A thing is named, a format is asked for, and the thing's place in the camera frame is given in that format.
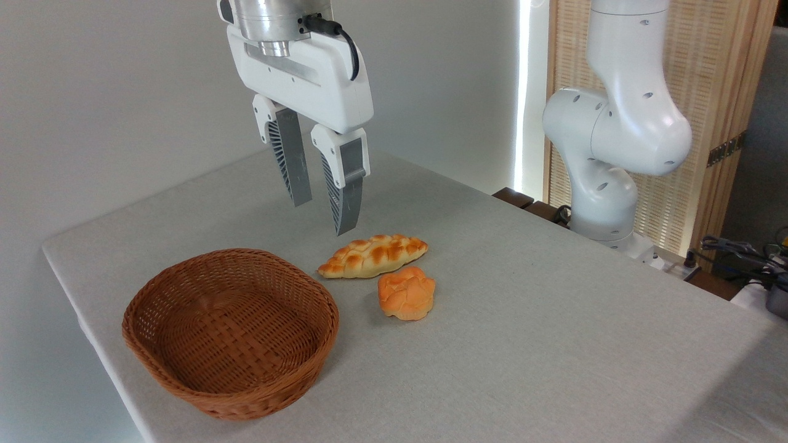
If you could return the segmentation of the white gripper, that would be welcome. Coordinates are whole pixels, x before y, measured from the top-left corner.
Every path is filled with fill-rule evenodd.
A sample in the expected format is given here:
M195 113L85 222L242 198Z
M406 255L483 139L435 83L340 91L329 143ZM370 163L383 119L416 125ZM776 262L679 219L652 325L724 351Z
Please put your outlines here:
M374 115L362 54L352 81L353 59L343 37L313 33L290 42L290 56L278 58L262 54L233 25L226 34L240 79L256 93L252 107L260 138L273 149L293 204L312 200L299 113L319 123L312 142L321 152L336 233L355 229L363 178L371 173L366 132L360 128Z

